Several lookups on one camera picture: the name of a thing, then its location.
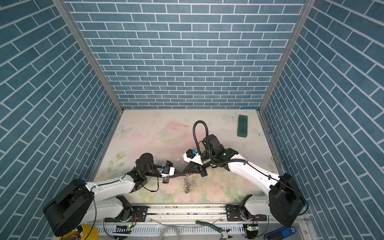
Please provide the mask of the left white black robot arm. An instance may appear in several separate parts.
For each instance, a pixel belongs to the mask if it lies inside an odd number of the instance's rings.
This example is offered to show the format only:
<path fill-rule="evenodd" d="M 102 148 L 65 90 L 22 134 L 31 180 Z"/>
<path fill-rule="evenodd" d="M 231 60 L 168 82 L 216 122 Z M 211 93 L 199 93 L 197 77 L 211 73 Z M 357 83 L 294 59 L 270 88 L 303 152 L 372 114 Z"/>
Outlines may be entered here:
<path fill-rule="evenodd" d="M 46 204 L 43 213 L 54 235 L 61 237 L 83 223 L 130 216 L 132 206 L 125 195 L 143 188 L 147 177 L 176 178 L 185 174 L 170 161 L 164 166 L 156 165 L 153 155 L 145 153 L 136 160 L 136 166 L 121 177 L 102 182 L 71 181 Z"/>

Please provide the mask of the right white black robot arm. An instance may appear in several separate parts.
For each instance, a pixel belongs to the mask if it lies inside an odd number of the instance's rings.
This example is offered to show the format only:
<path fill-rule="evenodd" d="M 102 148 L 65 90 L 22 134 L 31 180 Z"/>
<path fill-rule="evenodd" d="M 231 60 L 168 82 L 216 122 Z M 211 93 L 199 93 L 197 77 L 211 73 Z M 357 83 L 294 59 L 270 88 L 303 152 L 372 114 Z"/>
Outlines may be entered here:
<path fill-rule="evenodd" d="M 291 226 L 297 217 L 308 211 L 308 201 L 290 174 L 272 173 L 247 160 L 238 151 L 224 148 L 202 120 L 194 123 L 192 133 L 196 148 L 183 155 L 188 163 L 184 175 L 204 178 L 208 175 L 208 168 L 223 168 L 243 177 L 267 195 L 268 212 L 285 227 Z"/>

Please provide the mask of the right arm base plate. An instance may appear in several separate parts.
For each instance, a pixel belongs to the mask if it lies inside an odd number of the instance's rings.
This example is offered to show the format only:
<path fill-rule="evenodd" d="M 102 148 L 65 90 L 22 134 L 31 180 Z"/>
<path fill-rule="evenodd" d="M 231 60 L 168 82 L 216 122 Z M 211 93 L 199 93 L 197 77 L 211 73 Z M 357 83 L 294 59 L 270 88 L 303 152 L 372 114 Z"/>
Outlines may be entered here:
<path fill-rule="evenodd" d="M 249 213 L 244 206 L 239 205 L 225 205 L 225 211 L 228 222 L 239 222 L 239 221 L 267 221 L 266 215 L 252 215 Z"/>

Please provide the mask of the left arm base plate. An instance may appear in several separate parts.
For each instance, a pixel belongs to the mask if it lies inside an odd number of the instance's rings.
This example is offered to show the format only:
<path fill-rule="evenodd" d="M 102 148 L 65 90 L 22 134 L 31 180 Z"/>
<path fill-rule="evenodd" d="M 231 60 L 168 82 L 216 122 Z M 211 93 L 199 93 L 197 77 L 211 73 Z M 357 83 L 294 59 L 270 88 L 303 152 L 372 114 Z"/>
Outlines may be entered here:
<path fill-rule="evenodd" d="M 133 206 L 131 208 L 124 208 L 120 214 L 115 218 L 106 218 L 107 223 L 137 223 L 144 222 L 148 213 L 148 206 Z"/>

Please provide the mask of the metal key organizer plate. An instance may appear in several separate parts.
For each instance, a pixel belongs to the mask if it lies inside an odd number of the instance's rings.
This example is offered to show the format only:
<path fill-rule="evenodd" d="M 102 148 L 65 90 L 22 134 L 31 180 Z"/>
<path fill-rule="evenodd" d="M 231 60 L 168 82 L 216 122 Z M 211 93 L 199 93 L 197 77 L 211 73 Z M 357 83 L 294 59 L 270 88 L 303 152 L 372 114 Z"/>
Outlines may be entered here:
<path fill-rule="evenodd" d="M 189 183 L 189 179 L 190 179 L 190 176 L 189 175 L 185 175 L 185 178 L 184 178 L 184 192 L 186 194 L 188 194 L 190 192 L 190 183 Z"/>

